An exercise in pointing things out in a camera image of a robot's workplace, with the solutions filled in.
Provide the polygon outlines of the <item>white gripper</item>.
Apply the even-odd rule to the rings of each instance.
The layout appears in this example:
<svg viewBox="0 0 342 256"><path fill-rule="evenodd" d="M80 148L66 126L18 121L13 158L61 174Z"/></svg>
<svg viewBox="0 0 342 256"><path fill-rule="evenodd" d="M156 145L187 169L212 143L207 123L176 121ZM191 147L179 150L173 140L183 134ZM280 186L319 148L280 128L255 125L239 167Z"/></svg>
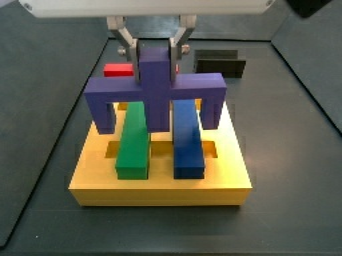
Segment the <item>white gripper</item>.
<svg viewBox="0 0 342 256"><path fill-rule="evenodd" d="M117 53L132 64L133 77L138 75L138 45L122 16L180 15L179 28L168 39L169 75L176 77L176 62L188 50L183 47L196 24L195 15L261 14L275 0L18 0L37 18L108 17L106 27L120 43Z"/></svg>

